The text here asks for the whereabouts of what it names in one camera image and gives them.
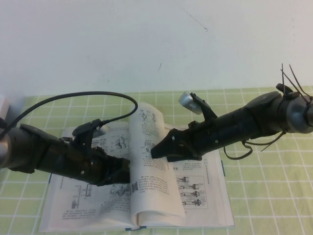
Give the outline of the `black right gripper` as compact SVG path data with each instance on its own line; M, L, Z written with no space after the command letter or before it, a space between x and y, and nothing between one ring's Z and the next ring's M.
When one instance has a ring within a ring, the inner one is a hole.
M171 129L166 137L151 149L153 159L166 157L169 162L201 161L202 156L224 146L224 120L192 121L184 132Z

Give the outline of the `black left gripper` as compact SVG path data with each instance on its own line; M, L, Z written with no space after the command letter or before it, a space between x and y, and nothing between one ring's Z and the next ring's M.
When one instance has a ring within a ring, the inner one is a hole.
M130 160L108 156L98 146L79 149L68 144L49 166L53 174L99 187L130 182Z

